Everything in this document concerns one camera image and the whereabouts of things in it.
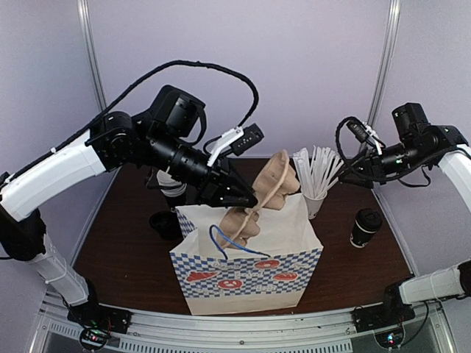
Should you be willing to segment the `black and white paper cup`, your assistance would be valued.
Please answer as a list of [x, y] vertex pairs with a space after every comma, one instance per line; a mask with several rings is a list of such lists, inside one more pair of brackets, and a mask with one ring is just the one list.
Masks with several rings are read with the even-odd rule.
[[377, 232], [378, 231], [376, 229], [364, 229], [359, 225], [355, 224], [353, 226], [352, 232], [350, 233], [350, 243], [354, 247], [362, 249], [371, 241], [371, 239]]

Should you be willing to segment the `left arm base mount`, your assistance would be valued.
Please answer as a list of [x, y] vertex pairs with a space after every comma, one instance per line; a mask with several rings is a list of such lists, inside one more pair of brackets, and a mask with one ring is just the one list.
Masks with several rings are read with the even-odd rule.
[[89, 279], [86, 279], [85, 282], [88, 289], [87, 300], [80, 305], [70, 306], [67, 304], [67, 319], [85, 327], [126, 334], [132, 313], [129, 310], [100, 304], [94, 284]]

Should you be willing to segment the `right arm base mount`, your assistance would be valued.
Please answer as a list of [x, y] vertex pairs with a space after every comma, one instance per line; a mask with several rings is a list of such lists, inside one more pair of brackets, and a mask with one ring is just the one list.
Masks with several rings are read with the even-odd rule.
[[393, 325], [415, 318], [411, 304], [404, 304], [399, 285], [388, 286], [383, 294], [383, 301], [370, 307], [357, 307], [352, 312], [353, 323], [357, 332], [366, 332]]

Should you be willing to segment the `brown cardboard cup carrier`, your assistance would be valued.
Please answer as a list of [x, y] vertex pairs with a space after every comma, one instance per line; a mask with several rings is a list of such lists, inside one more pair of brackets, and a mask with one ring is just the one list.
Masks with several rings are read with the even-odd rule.
[[287, 197], [299, 188], [300, 183], [290, 165], [288, 152], [281, 150], [273, 154], [252, 184], [256, 205], [252, 208], [231, 207], [219, 223], [222, 234], [216, 236], [217, 244], [223, 249], [246, 246], [250, 238], [261, 232], [258, 226], [260, 211], [282, 210]]

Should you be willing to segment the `stack of paper cups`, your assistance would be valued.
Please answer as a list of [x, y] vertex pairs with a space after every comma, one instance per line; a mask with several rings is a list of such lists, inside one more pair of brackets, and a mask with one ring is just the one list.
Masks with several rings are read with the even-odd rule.
[[164, 195], [169, 209], [174, 212], [177, 207], [183, 206], [187, 201], [187, 185], [174, 180], [164, 171], [158, 171], [156, 180], [160, 191]]

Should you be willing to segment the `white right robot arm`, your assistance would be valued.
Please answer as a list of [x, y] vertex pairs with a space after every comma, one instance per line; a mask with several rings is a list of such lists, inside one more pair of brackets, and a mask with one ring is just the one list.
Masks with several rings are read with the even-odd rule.
[[[420, 170], [424, 176], [437, 167], [452, 183], [466, 206], [470, 205], [470, 143], [452, 125], [432, 124], [422, 105], [407, 102], [392, 111], [398, 143], [387, 146], [376, 131], [354, 116], [343, 118], [335, 130], [335, 144], [344, 165], [342, 182], [366, 188], [399, 182]], [[431, 300], [470, 297], [470, 261], [431, 274], [390, 285], [385, 303], [378, 307], [382, 324], [393, 324], [407, 306]]]

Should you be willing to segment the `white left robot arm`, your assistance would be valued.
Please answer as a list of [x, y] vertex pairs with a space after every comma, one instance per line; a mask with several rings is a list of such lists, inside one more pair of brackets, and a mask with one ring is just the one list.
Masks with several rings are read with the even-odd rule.
[[197, 201], [211, 207], [254, 207], [253, 189], [229, 161], [208, 156], [186, 141], [205, 122], [198, 98], [171, 85], [135, 116], [114, 112], [99, 117], [64, 147], [25, 171], [1, 177], [1, 244], [14, 260], [29, 263], [91, 327], [105, 309], [91, 283], [75, 272], [52, 245], [39, 208], [75, 184], [127, 163], [147, 165], [194, 186]]

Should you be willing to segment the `blue checkered paper bag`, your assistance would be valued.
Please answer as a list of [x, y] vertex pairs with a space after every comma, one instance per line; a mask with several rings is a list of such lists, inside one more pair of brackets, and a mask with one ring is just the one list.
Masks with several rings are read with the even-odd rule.
[[282, 210], [263, 209], [261, 232], [244, 249], [220, 250], [223, 207], [177, 208], [183, 241], [170, 252], [192, 315], [278, 310], [298, 305], [322, 254], [299, 193]]

